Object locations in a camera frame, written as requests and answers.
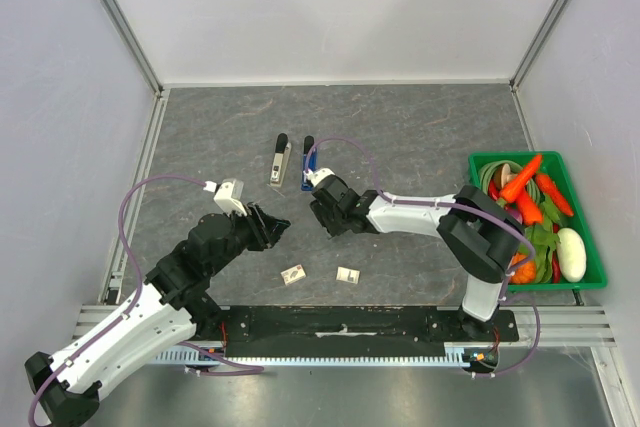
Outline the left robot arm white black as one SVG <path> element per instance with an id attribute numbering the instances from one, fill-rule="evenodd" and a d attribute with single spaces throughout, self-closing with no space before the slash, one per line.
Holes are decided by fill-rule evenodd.
<path id="1" fill-rule="evenodd" d="M 146 274 L 133 294 L 81 338 L 25 363 L 34 393 L 28 422 L 43 411 L 51 426 L 81 426 L 116 386 L 166 349 L 220 327 L 211 279 L 245 251 L 272 248 L 290 227 L 250 203 L 240 215 L 202 217 Z"/>

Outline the blue stapler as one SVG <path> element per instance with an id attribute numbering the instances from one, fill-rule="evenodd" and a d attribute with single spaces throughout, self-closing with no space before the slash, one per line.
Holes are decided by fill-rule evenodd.
<path id="1" fill-rule="evenodd" d="M 302 191 L 311 191 L 312 183 L 308 179 L 308 172 L 316 169 L 317 151 L 313 148 L 315 139 L 311 135 L 307 135 L 303 142 L 302 152 L 302 176 L 300 188 Z"/>

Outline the beige stapler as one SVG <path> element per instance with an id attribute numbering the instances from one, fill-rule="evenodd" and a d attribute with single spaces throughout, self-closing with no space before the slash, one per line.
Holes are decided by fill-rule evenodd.
<path id="1" fill-rule="evenodd" d="M 286 133 L 277 136 L 273 161 L 270 169 L 269 185 L 271 187 L 281 187 L 286 174 L 289 157 L 291 153 L 291 142 Z"/>

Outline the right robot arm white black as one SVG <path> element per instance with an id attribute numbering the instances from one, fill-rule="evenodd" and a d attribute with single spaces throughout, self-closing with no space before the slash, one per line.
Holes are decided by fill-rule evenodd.
<path id="1" fill-rule="evenodd" d="M 358 194 L 328 168 L 307 171 L 306 178 L 311 210 L 332 237 L 399 232 L 443 240 L 467 273 L 460 333 L 477 341 L 494 330 L 507 271 L 526 237 L 523 225 L 487 194 L 469 185 L 443 197 Z"/>

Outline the staple box with red logo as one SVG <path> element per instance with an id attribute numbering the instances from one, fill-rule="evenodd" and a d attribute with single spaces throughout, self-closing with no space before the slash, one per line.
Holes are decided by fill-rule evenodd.
<path id="1" fill-rule="evenodd" d="M 290 267 L 281 272 L 281 277 L 285 285 L 291 285 L 306 277 L 306 272 L 301 264 Z"/>

